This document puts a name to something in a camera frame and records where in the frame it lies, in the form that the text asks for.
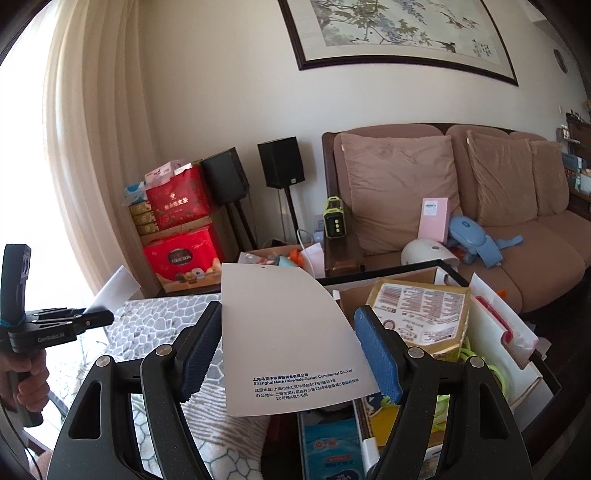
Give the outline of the left hand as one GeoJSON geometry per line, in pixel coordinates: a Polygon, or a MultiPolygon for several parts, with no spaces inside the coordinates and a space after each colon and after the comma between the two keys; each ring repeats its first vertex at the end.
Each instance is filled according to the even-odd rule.
{"type": "Polygon", "coordinates": [[[1,398],[9,410],[15,411],[22,405],[30,412],[41,412],[49,401],[48,377],[44,350],[31,357],[11,352],[1,354],[1,398]],[[28,373],[28,376],[12,387],[11,372],[28,373]]]}

